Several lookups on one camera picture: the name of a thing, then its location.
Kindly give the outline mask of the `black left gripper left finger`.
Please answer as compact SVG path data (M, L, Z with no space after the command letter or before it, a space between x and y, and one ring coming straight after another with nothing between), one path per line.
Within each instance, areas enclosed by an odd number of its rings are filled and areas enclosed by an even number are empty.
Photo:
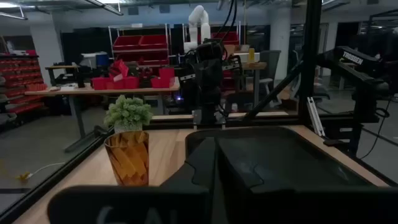
M215 164L215 139L206 138L181 168L161 184L172 194L167 203L166 223L211 222Z

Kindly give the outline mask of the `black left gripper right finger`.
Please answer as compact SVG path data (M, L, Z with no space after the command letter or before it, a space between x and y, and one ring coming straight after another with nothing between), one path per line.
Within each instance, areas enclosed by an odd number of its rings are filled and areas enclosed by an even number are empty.
M225 139L218 138L216 145L218 169L229 223L256 223L258 209L252 188L264 183L255 171L257 163L246 152Z

